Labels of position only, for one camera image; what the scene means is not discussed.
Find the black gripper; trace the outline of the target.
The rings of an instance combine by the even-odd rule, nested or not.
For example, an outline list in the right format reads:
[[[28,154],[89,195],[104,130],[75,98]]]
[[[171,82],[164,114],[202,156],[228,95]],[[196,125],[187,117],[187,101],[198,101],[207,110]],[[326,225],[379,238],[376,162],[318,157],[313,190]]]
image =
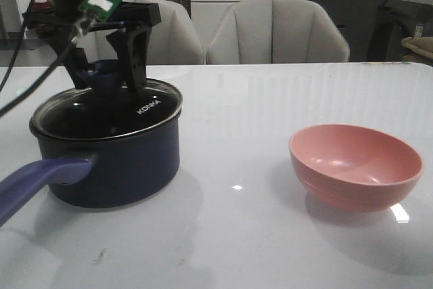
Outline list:
[[[106,22],[98,22],[90,14],[78,10],[83,0],[48,0],[45,9],[29,8],[23,13],[23,24],[28,29],[54,30],[71,26],[75,22],[92,22],[91,31],[114,30],[106,39],[116,52],[124,83],[132,93],[138,93],[146,85],[147,46],[152,27],[161,22],[156,3],[133,4],[124,0]],[[74,37],[65,31],[57,31],[44,39],[64,66],[75,88],[87,88],[81,74],[89,67],[85,50],[77,47]]]

